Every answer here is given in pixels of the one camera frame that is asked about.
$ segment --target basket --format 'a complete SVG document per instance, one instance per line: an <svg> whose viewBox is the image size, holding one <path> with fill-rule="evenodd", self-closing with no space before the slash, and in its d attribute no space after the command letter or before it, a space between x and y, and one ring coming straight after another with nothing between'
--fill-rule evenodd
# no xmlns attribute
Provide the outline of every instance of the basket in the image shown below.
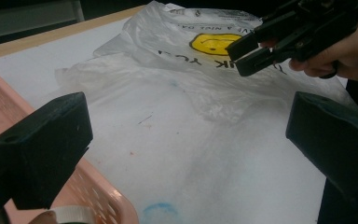
<svg viewBox="0 0 358 224"><path fill-rule="evenodd" d="M0 133L34 110L0 78ZM84 205L90 207L96 223L137 224L138 217L130 201L112 186L86 159L81 159L63 186L52 207ZM9 201L5 208L13 224L28 223L45 210L17 210Z"/></svg>

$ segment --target human hand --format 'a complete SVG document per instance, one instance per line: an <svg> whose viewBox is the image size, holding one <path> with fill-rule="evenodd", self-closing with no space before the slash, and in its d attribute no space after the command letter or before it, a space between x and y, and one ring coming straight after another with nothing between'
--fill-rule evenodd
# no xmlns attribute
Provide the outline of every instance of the human hand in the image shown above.
<svg viewBox="0 0 358 224"><path fill-rule="evenodd" d="M304 71L310 77L322 77L335 72L334 61L338 61L338 76L358 80L358 28L353 34L305 62L292 59L289 65L293 70Z"/></svg>
<svg viewBox="0 0 358 224"><path fill-rule="evenodd" d="M47 211L39 214L29 224L57 224L57 217L55 212Z"/></svg>

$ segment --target blue ink mark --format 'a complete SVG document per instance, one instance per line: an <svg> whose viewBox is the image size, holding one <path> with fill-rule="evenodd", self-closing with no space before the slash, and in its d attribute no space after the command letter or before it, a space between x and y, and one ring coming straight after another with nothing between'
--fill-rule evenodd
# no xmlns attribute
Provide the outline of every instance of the blue ink mark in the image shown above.
<svg viewBox="0 0 358 224"><path fill-rule="evenodd" d="M143 211L141 224L181 224L178 212L170 203L155 203Z"/></svg>

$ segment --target black clamp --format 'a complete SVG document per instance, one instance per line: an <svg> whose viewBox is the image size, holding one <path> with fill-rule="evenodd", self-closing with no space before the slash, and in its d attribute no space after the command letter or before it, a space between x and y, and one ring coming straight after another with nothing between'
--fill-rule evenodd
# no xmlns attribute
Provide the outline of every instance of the black clamp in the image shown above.
<svg viewBox="0 0 358 224"><path fill-rule="evenodd" d="M83 92L56 98L0 134L0 223L4 205L50 208L88 150L92 129Z"/></svg>
<svg viewBox="0 0 358 224"><path fill-rule="evenodd" d="M358 0L292 0L227 47L243 77L289 58L301 62L332 46L358 26ZM272 48L258 43L277 40Z"/></svg>
<svg viewBox="0 0 358 224"><path fill-rule="evenodd" d="M358 210L358 110L298 91L286 137Z"/></svg>

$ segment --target table surface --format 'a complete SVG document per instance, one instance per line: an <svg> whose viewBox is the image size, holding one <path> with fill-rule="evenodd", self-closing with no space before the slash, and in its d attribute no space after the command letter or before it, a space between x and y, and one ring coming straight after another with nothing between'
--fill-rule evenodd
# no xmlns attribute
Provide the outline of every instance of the table surface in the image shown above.
<svg viewBox="0 0 358 224"><path fill-rule="evenodd" d="M130 8L91 21L1 44L0 76L31 106L38 108L50 100L47 97L49 92L59 88L54 77L56 69L68 68L93 58L92 52L118 35L124 23L143 7ZM320 201L323 192L316 192L319 193L315 195L315 191L310 192L307 197L311 201ZM316 219L319 207L307 209Z"/></svg>

